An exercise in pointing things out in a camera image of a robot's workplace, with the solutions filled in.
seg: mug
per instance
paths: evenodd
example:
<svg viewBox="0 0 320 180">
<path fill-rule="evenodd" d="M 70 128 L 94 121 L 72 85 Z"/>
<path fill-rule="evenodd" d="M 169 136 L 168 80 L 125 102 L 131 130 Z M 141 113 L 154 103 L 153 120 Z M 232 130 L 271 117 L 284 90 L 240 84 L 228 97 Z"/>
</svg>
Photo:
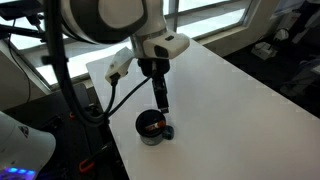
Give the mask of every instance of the mug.
<svg viewBox="0 0 320 180">
<path fill-rule="evenodd" d="M 149 146 L 155 146 L 161 143 L 163 139 L 172 140 L 174 129 L 171 126 L 164 126 L 153 130 L 147 130 L 146 127 L 165 121 L 165 116 L 157 110 L 147 110 L 141 113 L 136 121 L 136 129 L 140 134 L 142 142 Z"/>
</svg>

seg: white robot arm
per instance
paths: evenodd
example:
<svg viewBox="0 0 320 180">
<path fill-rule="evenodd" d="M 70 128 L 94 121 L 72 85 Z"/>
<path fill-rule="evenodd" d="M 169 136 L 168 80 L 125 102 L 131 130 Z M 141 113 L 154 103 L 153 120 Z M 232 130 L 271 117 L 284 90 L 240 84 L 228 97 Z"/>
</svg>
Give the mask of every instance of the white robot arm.
<svg viewBox="0 0 320 180">
<path fill-rule="evenodd" d="M 54 136 L 0 111 L 0 179 L 35 179 L 56 147 Z"/>
<path fill-rule="evenodd" d="M 136 58 L 173 59 L 189 46 L 167 30 L 163 0 L 64 0 L 63 29 L 89 43 L 117 43 L 131 36 Z"/>
</svg>

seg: object in cup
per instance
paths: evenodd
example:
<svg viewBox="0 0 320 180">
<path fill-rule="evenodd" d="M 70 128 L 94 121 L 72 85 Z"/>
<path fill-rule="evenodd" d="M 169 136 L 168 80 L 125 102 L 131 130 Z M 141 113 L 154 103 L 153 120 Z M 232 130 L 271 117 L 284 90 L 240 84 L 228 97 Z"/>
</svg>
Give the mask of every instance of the object in cup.
<svg viewBox="0 0 320 180">
<path fill-rule="evenodd" d="M 146 127 L 155 126 L 155 124 L 158 126 L 158 128 L 152 127 L 150 130 L 148 128 L 146 129 Z M 161 112 L 157 110 L 147 110 L 141 113 L 137 118 L 136 129 L 140 134 L 141 140 L 144 144 L 155 146 L 158 145 L 163 139 L 173 139 L 174 129 L 171 126 L 166 126 L 165 124 L 166 119 Z"/>
<path fill-rule="evenodd" d="M 153 130 L 155 130 L 155 129 L 164 128 L 164 127 L 166 127 L 166 121 L 161 120 L 161 121 L 159 121 L 159 122 L 156 122 L 156 123 L 154 123 L 154 124 L 151 124 L 151 125 L 145 127 L 144 129 L 145 129 L 146 131 L 153 131 Z"/>
</svg>

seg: window frame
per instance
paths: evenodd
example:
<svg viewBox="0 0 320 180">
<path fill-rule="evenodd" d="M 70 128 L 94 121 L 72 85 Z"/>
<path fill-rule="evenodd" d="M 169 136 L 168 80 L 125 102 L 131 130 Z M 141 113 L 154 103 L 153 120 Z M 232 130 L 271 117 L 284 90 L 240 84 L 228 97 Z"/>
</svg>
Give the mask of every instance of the window frame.
<svg viewBox="0 0 320 180">
<path fill-rule="evenodd" d="M 246 8 L 245 12 L 243 13 L 242 18 L 239 20 L 238 23 L 236 24 L 231 24 L 229 26 L 226 26 L 224 28 L 220 28 L 205 34 L 201 34 L 199 36 L 193 37 L 192 39 L 194 40 L 200 40 L 203 38 L 206 38 L 208 36 L 217 34 L 219 32 L 223 32 L 226 30 L 229 30 L 231 28 L 237 27 L 237 26 L 241 26 L 245 24 L 245 19 L 248 15 L 249 9 L 251 8 L 254 0 L 229 0 L 229 1 L 222 1 L 222 2 L 218 2 L 215 4 L 210 4 L 210 5 L 206 5 L 206 6 L 201 6 L 201 7 L 197 7 L 197 8 L 193 8 L 193 9 L 189 9 L 189 10 L 185 10 L 185 11 L 181 11 L 179 12 L 179 3 L 180 0 L 169 0 L 169 13 L 167 15 L 165 15 L 165 18 L 167 20 L 167 22 L 170 21 L 170 23 L 167 24 L 169 29 L 174 30 L 175 32 L 177 31 L 178 28 L 178 20 L 179 17 L 184 16 L 184 15 L 189 15 L 192 13 L 196 13 L 196 12 L 200 12 L 200 11 L 204 11 L 204 10 L 208 10 L 208 9 L 212 9 L 212 8 L 218 8 L 224 5 L 228 5 L 228 4 L 232 4 L 232 3 L 236 3 L 236 2 L 240 2 L 240 1 L 251 1 L 249 6 Z M 65 45 L 70 45 L 73 43 L 76 43 L 78 41 L 71 39 L 71 38 L 66 38 L 64 39 L 64 44 Z M 35 59 L 35 60 L 30 60 L 28 59 L 25 55 L 26 54 L 32 54 L 32 53 L 39 53 L 42 50 L 45 50 L 47 48 L 46 44 L 41 44 L 35 47 L 31 47 L 31 48 L 27 48 L 27 49 L 22 49 L 22 50 L 18 50 L 15 45 L 13 43 L 11 43 L 11 47 L 14 51 L 14 53 L 16 53 L 16 55 L 18 55 L 19 58 L 21 58 L 22 62 L 25 63 L 30 69 L 31 71 L 43 82 L 43 84 L 50 89 L 51 91 L 55 91 L 59 89 L 59 85 L 56 84 L 49 84 L 48 81 L 40 74 L 40 72 L 38 72 L 38 70 L 36 69 L 38 66 L 34 66 L 33 63 L 31 63 L 31 61 L 37 61 L 39 63 L 43 63 L 41 62 L 42 60 L 40 59 Z M 83 82 L 85 80 L 88 80 L 89 74 L 85 73 L 76 77 L 72 78 L 72 82 L 73 83 L 80 83 Z"/>
</svg>

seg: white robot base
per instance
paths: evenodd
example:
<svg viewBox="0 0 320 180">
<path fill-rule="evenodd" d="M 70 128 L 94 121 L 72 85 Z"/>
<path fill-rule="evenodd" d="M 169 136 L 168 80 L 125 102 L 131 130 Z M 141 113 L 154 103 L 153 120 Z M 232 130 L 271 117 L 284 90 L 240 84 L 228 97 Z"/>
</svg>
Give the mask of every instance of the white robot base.
<svg viewBox="0 0 320 180">
<path fill-rule="evenodd" d="M 0 179 L 33 180 L 56 147 L 54 136 L 0 111 Z"/>
</svg>

